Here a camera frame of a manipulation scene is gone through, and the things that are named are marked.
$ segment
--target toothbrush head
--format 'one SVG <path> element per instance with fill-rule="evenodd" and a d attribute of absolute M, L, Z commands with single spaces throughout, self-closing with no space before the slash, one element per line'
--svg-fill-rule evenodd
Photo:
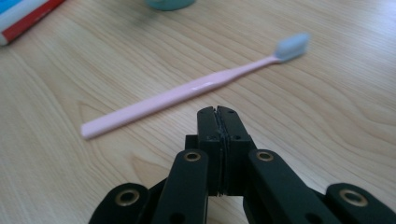
<path fill-rule="evenodd" d="M 300 33 L 281 40 L 276 47 L 274 56 L 280 63 L 290 61 L 306 52 L 310 34 Z"/>

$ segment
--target teal cup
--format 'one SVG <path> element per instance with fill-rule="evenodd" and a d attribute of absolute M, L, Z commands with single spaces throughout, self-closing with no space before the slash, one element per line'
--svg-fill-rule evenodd
<path fill-rule="evenodd" d="M 195 2 L 195 0 L 145 0 L 150 7 L 161 11 L 172 11 L 187 7 Z"/>

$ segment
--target toothbrush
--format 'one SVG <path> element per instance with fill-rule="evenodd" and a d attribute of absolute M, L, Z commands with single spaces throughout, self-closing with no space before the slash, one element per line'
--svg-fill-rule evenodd
<path fill-rule="evenodd" d="M 306 33 L 293 35 L 281 40 L 277 44 L 274 54 L 269 57 L 234 69 L 227 69 L 200 77 L 170 91 L 163 92 L 137 104 L 126 106 L 101 118 L 94 119 L 81 126 L 81 135 L 85 139 L 94 138 L 171 105 L 178 104 L 204 92 L 213 91 L 266 65 L 290 61 L 305 53 L 309 38 L 310 35 Z"/>

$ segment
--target red and white toothpaste tube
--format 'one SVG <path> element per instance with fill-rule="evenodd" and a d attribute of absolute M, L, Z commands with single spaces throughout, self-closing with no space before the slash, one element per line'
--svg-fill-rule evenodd
<path fill-rule="evenodd" d="M 0 45 L 6 45 L 64 0 L 0 0 Z"/>

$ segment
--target wood grain surface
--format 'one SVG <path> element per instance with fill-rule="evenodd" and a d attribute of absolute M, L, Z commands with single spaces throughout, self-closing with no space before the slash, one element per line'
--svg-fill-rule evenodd
<path fill-rule="evenodd" d="M 80 125 L 312 35 L 309 51 L 86 141 Z M 396 3 L 67 0 L 0 48 L 0 223 L 87 223 L 117 185 L 166 178 L 196 112 L 236 110 L 312 189 L 360 186 L 396 210 Z M 248 223 L 211 198 L 207 223 Z"/>

